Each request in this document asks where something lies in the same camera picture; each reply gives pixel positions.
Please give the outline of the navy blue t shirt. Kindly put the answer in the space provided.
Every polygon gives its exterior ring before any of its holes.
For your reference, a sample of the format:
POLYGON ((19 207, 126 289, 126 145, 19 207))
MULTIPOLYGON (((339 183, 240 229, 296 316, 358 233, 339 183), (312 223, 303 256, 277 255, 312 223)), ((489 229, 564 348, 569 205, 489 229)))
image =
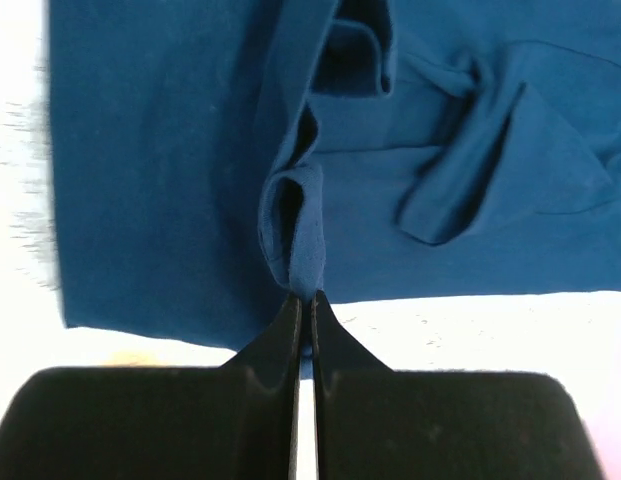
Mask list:
POLYGON ((240 349, 337 303, 621 291, 621 1, 53 1, 63 308, 240 349))

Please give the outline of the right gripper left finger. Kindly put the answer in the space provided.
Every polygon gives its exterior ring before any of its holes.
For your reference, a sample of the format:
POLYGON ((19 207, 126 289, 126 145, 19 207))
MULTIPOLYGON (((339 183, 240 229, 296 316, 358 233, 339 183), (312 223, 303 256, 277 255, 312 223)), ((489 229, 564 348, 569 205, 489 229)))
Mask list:
POLYGON ((0 424, 0 479, 291 479, 302 304, 215 368, 58 367, 0 424))

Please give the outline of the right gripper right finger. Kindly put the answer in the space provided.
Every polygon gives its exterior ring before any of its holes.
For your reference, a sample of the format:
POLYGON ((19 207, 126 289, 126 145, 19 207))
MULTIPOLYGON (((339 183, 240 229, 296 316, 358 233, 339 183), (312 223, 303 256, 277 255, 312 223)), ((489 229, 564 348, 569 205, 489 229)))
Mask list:
POLYGON ((322 479, 591 480, 602 477, 571 397, 525 372, 397 371, 309 310, 322 479))

